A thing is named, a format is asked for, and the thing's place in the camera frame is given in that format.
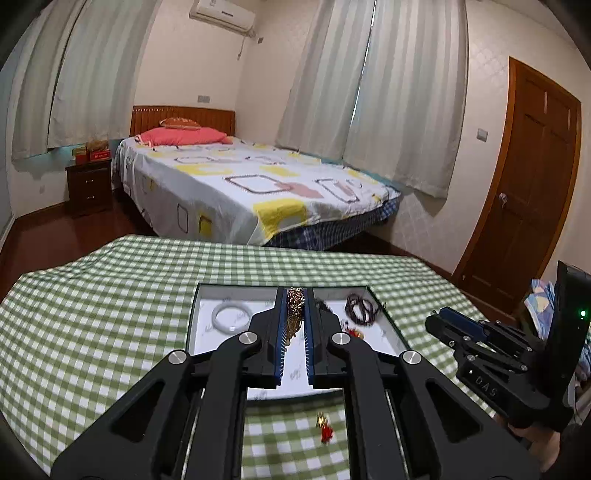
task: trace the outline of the wooden headboard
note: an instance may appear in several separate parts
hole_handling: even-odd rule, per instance
[[[195,106],[134,105],[129,136],[134,137],[146,130],[156,128],[161,120],[169,116],[182,116],[195,120],[202,127],[211,127],[228,135],[234,135],[236,113],[231,110]]]

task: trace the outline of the metal bolt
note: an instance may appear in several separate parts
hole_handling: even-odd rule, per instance
[[[258,335],[255,332],[244,332],[240,334],[238,340],[240,343],[244,343],[245,345],[250,345],[251,343],[256,342]]]
[[[168,356],[168,361],[173,365],[180,365],[187,359],[187,354],[182,350],[175,350]]]
[[[347,345],[351,341],[351,337],[345,332],[335,333],[332,339],[337,345]]]
[[[423,357],[420,353],[415,352],[414,350],[407,350],[402,354],[402,359],[410,365],[416,365],[423,359]]]

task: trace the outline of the ceiling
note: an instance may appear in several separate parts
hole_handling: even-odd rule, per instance
[[[568,41],[574,45],[574,42],[570,38],[567,31],[564,29],[562,24],[550,11],[550,9],[542,4],[539,0],[492,0],[498,4],[505,5],[506,7],[519,12],[526,17],[530,17],[539,24],[542,24],[546,28],[556,33],[559,37]]]

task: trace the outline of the gold chain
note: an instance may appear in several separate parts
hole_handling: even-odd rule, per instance
[[[304,290],[303,288],[290,288],[287,291],[287,340],[289,346],[291,339],[301,328],[304,319]]]

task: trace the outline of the hand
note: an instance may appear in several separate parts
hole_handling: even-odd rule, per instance
[[[532,424],[526,429],[518,429],[507,423],[507,420],[495,413],[494,420],[509,428],[513,434],[531,442],[530,453],[540,462],[540,470],[545,472],[550,468],[560,452],[560,433],[539,424]]]

